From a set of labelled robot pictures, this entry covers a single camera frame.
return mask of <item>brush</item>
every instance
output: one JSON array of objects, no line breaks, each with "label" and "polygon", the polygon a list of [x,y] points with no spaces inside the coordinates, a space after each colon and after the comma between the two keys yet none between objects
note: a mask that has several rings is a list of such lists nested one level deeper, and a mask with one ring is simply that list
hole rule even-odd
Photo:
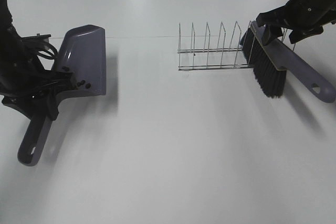
[{"label": "brush", "polygon": [[267,97],[279,98],[283,94],[287,70],[323,102],[336,99],[334,86],[279,39],[262,45],[265,27],[254,21],[244,34],[240,44],[246,61],[254,65],[253,72]]}]

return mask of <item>black bristles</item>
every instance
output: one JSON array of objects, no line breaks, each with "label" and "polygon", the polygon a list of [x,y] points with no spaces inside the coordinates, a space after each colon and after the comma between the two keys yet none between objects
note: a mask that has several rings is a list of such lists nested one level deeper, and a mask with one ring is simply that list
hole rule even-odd
[{"label": "black bristles", "polygon": [[251,28],[244,34],[240,44],[243,45],[246,61],[254,65],[254,75],[264,94],[272,98],[281,97],[284,92],[287,71],[278,71],[274,67]]}]

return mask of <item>gray brush handle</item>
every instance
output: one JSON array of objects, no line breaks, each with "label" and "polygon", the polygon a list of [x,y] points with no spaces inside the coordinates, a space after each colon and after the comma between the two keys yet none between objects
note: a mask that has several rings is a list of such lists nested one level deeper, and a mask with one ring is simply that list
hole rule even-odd
[{"label": "gray brush handle", "polygon": [[[258,27],[257,23],[254,21],[251,24],[251,30],[255,34],[259,44],[262,46],[261,38],[265,28]],[[278,70],[289,70],[321,101],[327,103],[335,101],[336,90],[334,86],[279,39],[275,39],[267,46],[262,47],[268,58]]]}]

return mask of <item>white table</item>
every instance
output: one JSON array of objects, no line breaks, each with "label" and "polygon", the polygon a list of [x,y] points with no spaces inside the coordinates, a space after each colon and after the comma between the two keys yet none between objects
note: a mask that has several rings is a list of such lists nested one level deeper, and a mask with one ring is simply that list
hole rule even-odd
[{"label": "white table", "polygon": [[[203,33],[286,0],[8,1],[22,36],[57,47],[104,27],[108,94],[62,102],[35,167],[16,159],[28,120],[0,107],[1,223],[334,223],[335,104],[290,73],[270,100],[251,70],[177,71],[179,22]],[[335,35],[297,47],[334,85]]]}]

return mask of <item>metal wire rack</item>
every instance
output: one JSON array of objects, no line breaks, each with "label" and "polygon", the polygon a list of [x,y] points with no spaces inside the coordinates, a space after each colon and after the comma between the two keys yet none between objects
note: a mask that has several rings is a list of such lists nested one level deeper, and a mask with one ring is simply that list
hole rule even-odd
[{"label": "metal wire rack", "polygon": [[[211,70],[211,69],[246,69],[253,68],[246,61],[243,54],[244,40],[243,33],[239,23],[234,24],[233,32],[226,46],[227,29],[223,22],[220,23],[218,36],[212,36],[208,22],[206,23],[205,35],[197,36],[194,23],[191,26],[191,36],[181,35],[181,23],[178,25],[178,69],[182,71],[191,70]],[[283,42],[287,30],[284,29]]]}]

